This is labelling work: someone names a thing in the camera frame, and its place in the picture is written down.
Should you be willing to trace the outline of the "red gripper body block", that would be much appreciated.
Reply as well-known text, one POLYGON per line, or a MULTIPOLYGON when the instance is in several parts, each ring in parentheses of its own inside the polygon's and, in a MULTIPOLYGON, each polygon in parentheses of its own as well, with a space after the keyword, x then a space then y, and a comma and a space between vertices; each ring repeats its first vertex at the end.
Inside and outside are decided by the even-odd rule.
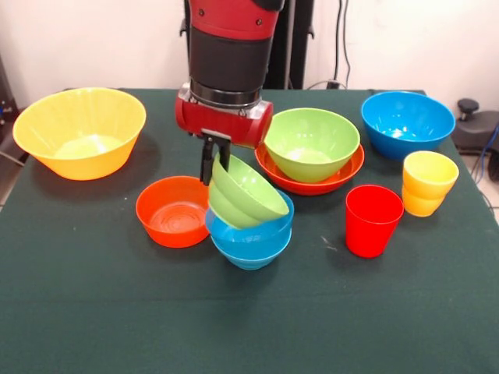
POLYGON ((251 108, 216 108, 197 100, 185 83, 175 99, 175 119, 180 129, 228 139, 237 146, 255 149, 270 128, 274 105, 258 101, 251 108))

